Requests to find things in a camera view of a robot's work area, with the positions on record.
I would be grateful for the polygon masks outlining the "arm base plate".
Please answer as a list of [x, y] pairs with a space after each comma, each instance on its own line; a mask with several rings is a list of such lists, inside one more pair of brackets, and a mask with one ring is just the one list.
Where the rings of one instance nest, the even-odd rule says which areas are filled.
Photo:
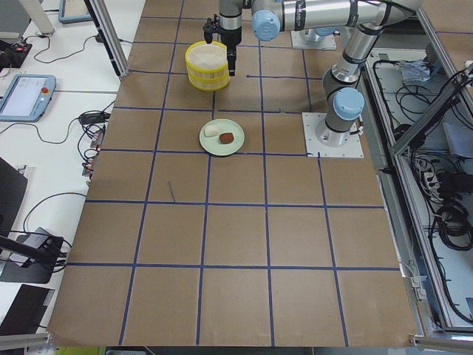
[[336, 50], [334, 31], [328, 33], [317, 31], [317, 29], [292, 31], [292, 47], [302, 50]]
[[347, 132], [334, 132], [325, 122], [326, 113], [303, 112], [302, 126], [309, 158], [363, 158], [361, 139], [354, 121]]

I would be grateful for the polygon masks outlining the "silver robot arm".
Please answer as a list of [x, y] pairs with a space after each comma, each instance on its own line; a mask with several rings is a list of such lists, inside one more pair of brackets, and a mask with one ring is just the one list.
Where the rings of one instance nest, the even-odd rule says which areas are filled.
[[316, 127], [316, 138], [325, 146], [343, 146], [353, 123], [364, 110], [357, 90], [364, 66], [383, 29], [416, 13], [421, 1], [253, 1], [252, 27], [261, 41], [271, 41], [289, 31], [298, 49], [334, 50], [335, 31], [347, 43], [341, 57], [324, 75], [328, 111]]
[[235, 76], [237, 62], [237, 45], [242, 40], [242, 10], [250, 9], [251, 1], [221, 0], [219, 1], [219, 34], [227, 48], [228, 71]]

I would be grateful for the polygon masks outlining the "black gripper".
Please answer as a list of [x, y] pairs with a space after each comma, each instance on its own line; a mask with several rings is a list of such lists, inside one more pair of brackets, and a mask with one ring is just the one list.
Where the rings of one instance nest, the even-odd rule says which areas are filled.
[[230, 76], [235, 76], [237, 45], [240, 44], [242, 40], [242, 28], [238, 27], [234, 30], [227, 30], [221, 27], [220, 38], [221, 42], [227, 48], [228, 73]]

